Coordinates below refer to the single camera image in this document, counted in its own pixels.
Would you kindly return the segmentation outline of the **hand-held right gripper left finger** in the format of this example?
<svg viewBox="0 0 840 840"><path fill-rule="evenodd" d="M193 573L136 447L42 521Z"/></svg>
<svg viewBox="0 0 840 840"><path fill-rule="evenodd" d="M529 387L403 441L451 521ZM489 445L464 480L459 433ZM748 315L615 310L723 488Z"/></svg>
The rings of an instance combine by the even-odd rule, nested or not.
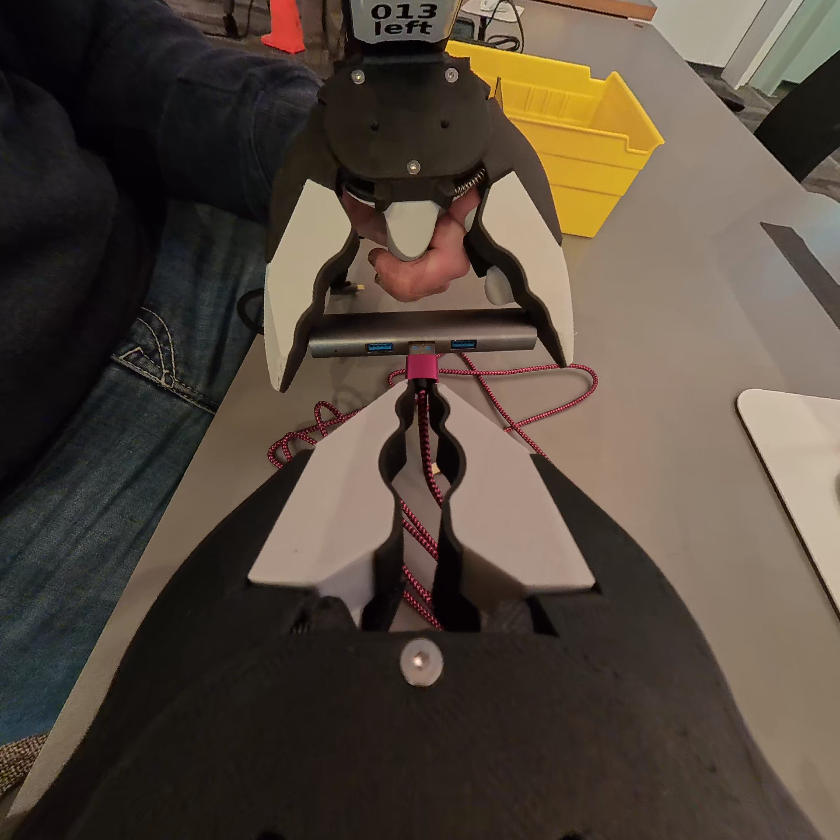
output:
<svg viewBox="0 0 840 840"><path fill-rule="evenodd" d="M365 631L387 631L403 598L403 507L412 385L395 385L307 452L248 573L253 585L339 598Z"/></svg>

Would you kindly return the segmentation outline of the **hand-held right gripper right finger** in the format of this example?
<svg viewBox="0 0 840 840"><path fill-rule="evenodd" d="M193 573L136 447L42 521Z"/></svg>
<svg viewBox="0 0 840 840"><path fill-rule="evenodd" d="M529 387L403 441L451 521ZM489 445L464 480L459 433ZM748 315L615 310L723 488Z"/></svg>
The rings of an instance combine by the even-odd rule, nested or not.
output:
<svg viewBox="0 0 840 840"><path fill-rule="evenodd" d="M447 631L537 595L588 592L595 577L539 468L552 468L437 384L428 396L441 506L433 604Z"/></svg>

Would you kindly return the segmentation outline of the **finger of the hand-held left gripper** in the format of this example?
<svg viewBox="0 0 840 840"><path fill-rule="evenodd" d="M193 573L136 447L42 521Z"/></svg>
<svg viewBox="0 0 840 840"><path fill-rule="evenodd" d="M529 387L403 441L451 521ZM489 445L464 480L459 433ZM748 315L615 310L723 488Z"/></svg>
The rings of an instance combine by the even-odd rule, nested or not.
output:
<svg viewBox="0 0 840 840"><path fill-rule="evenodd" d="M359 239L335 191L306 180L266 268L264 345L270 383L288 390L333 279L346 271Z"/></svg>
<svg viewBox="0 0 840 840"><path fill-rule="evenodd" d="M553 361L574 361L571 281L562 245L518 173L488 185L468 231L476 274L485 271L485 294L497 307L524 310Z"/></svg>

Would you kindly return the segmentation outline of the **grey usb hub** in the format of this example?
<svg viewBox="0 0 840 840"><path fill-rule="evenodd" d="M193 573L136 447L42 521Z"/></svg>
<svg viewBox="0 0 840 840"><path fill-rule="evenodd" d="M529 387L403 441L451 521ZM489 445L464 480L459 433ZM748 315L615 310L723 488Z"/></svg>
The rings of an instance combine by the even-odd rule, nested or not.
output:
<svg viewBox="0 0 840 840"><path fill-rule="evenodd" d="M519 309L375 311L330 314L310 331L315 359L407 355L415 344L437 354L532 350L537 330Z"/></svg>

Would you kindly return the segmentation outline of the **person's left forearm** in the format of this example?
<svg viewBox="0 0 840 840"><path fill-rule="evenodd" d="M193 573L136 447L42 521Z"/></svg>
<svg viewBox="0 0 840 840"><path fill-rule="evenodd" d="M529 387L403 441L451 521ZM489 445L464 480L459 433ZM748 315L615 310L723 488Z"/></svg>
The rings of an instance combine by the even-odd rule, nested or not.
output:
<svg viewBox="0 0 840 840"><path fill-rule="evenodd" d="M266 226L274 176L321 79L293 59L213 46L200 35L141 45L133 105L169 194Z"/></svg>

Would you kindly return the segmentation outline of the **person's left hand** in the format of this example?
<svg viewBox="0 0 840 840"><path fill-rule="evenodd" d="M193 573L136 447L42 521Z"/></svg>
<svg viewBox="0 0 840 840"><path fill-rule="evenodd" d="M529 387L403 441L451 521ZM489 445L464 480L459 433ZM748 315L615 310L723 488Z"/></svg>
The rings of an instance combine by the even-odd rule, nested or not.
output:
<svg viewBox="0 0 840 840"><path fill-rule="evenodd" d="M413 302L446 291L450 284L469 273L470 263L464 247L465 220L480 204L477 188L454 201L441 216L426 253L417 260L402 261L385 247L385 218L371 206L343 191L342 203L356 233L376 243L368 260L376 282L400 302Z"/></svg>

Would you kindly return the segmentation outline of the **yellow plastic bin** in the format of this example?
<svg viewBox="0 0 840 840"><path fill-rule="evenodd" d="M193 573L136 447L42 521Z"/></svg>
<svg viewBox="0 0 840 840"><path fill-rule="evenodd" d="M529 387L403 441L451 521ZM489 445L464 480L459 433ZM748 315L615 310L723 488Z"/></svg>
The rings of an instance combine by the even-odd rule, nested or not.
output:
<svg viewBox="0 0 840 840"><path fill-rule="evenodd" d="M664 138L618 72L454 40L537 152L563 234L593 238Z"/></svg>

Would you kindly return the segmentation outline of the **orange cone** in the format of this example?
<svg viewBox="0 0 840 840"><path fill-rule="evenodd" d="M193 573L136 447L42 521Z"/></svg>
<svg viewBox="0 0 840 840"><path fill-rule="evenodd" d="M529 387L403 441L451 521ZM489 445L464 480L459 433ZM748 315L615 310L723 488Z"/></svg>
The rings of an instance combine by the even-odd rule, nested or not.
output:
<svg viewBox="0 0 840 840"><path fill-rule="evenodd" d="M287 55L298 55L306 50L298 3L268 1L269 33L260 37L262 45Z"/></svg>

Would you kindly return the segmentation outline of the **person's legs in jeans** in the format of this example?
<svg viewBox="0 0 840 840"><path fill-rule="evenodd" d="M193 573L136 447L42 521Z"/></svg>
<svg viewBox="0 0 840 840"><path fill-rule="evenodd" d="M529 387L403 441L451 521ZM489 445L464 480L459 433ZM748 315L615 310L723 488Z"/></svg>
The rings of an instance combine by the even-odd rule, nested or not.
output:
<svg viewBox="0 0 840 840"><path fill-rule="evenodd" d="M2 502L2 747L54 726L254 334L266 230L173 202L150 286L89 393Z"/></svg>

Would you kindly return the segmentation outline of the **black office chair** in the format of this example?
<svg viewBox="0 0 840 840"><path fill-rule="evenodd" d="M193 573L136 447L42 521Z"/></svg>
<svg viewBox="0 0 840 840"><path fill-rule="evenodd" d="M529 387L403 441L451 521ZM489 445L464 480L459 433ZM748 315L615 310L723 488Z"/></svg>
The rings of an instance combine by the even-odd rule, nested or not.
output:
<svg viewBox="0 0 840 840"><path fill-rule="evenodd" d="M798 182L837 151L839 53L789 92L753 136Z"/></svg>

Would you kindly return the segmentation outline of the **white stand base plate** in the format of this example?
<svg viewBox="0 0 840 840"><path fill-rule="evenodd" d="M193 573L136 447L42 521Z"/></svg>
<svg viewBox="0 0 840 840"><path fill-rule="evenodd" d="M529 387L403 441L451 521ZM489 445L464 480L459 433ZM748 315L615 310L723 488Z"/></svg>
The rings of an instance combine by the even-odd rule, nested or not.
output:
<svg viewBox="0 0 840 840"><path fill-rule="evenodd" d="M738 396L736 408L839 613L839 400L752 388Z"/></svg>

